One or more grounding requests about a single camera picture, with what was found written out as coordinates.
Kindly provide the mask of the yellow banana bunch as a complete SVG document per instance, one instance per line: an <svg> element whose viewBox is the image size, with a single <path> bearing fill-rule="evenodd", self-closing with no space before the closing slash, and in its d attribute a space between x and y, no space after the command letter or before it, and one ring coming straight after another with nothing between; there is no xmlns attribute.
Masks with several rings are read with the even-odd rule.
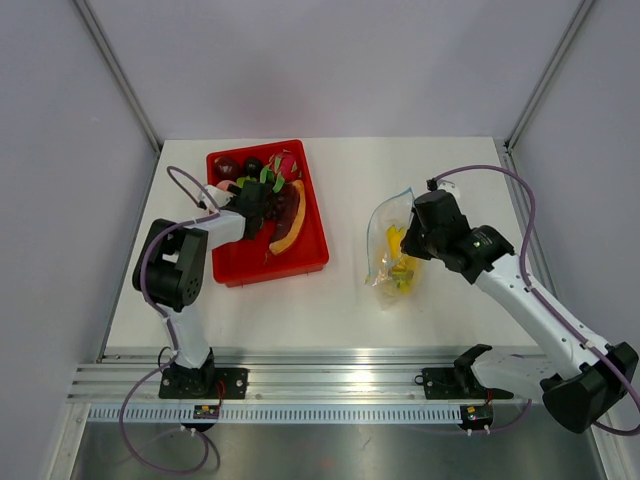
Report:
<svg viewBox="0 0 640 480"><path fill-rule="evenodd" d="M402 251L406 227L390 226L386 230L388 253L383 256L382 280L391 295L411 294L422 278L422 264Z"/></svg>

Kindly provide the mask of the clear zip top bag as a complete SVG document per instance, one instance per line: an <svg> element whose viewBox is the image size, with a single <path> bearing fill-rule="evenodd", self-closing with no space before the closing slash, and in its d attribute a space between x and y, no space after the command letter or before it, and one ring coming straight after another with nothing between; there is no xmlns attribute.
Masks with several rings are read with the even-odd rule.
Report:
<svg viewBox="0 0 640 480"><path fill-rule="evenodd" d="M401 248L413 218L414 198L411 188L389 197L376 207L367 226L365 284L383 311L411 297L422 281L422 261Z"/></svg>

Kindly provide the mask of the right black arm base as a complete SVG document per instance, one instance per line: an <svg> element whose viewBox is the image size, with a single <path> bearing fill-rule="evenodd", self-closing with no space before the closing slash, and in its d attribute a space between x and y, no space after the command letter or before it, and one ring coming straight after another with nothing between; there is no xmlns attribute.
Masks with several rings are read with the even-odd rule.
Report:
<svg viewBox="0 0 640 480"><path fill-rule="evenodd" d="M427 400L511 400L513 393L485 388L471 370L476 360L491 350L489 345L477 344L460 354L450 366L423 368L413 382L423 388Z"/></svg>

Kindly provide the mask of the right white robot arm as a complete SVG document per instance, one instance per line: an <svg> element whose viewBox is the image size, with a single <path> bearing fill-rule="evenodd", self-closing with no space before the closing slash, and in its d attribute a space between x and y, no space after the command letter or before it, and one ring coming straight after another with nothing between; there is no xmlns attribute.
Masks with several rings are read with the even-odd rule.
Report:
<svg viewBox="0 0 640 480"><path fill-rule="evenodd" d="M466 396L497 389L543 403L565 429L582 433L631 393L639 355L611 344L576 319L526 273L514 247L494 228L470 227L445 190L417 197L403 252L439 260L498 303L536 342L543 359L508 355L478 344L454 362L454 384Z"/></svg>

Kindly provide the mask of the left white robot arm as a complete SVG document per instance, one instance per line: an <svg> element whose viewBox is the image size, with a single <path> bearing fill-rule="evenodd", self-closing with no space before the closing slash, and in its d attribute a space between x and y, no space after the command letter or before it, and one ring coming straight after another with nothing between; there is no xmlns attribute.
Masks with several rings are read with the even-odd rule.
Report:
<svg viewBox="0 0 640 480"><path fill-rule="evenodd" d="M153 221L136 262L133 286L160 316L172 351L163 374L195 398L208 396L216 385L213 349L194 308L206 257L221 246L255 238L271 191L270 183L247 180L229 203L204 217Z"/></svg>

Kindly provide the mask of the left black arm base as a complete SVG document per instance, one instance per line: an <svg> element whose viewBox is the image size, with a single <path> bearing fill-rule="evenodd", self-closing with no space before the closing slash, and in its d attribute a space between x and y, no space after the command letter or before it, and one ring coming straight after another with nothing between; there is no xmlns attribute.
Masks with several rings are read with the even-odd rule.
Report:
<svg viewBox="0 0 640 480"><path fill-rule="evenodd" d="M162 373L158 396L169 400L242 400L249 370L235 367L184 369L171 366Z"/></svg>

